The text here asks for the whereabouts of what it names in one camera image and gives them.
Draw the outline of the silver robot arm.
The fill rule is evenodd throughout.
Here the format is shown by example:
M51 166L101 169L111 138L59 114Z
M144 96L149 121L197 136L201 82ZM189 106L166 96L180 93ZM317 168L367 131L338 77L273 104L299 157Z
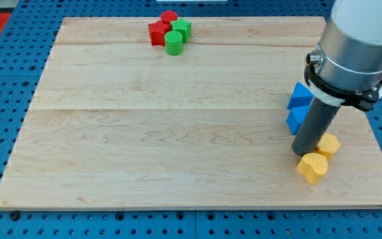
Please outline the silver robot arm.
M304 79L327 106L369 111L382 98L382 0L336 0Z

